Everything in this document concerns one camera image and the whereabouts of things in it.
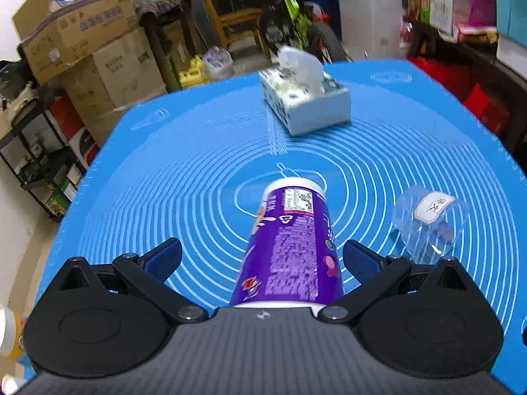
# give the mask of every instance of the purple canister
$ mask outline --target purple canister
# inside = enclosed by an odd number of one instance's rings
[[[323,190],[305,178],[281,178],[263,193],[230,305],[312,307],[344,294]]]

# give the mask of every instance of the recycling symbol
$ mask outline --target recycling symbol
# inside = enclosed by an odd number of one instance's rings
[[[280,215],[278,218],[280,219],[280,221],[282,221],[282,223],[287,224],[293,219],[293,216],[292,215]]]

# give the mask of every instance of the blue silicone mat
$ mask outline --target blue silicone mat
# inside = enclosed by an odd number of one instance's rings
[[[268,112],[257,75],[130,110],[61,224],[39,294],[68,257],[110,263],[175,236],[184,256],[168,285],[209,310],[226,306],[272,180],[298,175],[327,190],[339,254],[350,238],[382,255],[402,252],[392,207],[403,190],[421,184],[472,204],[455,255],[506,332],[493,374],[523,393],[523,172],[496,137],[410,63],[339,64],[327,71],[350,90],[352,123],[301,138],[289,137]],[[343,279],[346,291],[358,285],[346,270]]]

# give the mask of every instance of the green bicycle frame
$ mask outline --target green bicycle frame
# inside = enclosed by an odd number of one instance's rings
[[[311,19],[300,11],[296,0],[284,0],[294,30],[295,45],[299,49],[307,47],[307,28],[312,24]]]

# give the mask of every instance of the metal screw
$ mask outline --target metal screw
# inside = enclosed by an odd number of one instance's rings
[[[184,306],[178,310],[178,316],[186,321],[195,321],[204,315],[204,310],[198,306]]]
[[[322,309],[322,314],[328,319],[344,319],[348,315],[348,311],[341,306],[328,306]]]

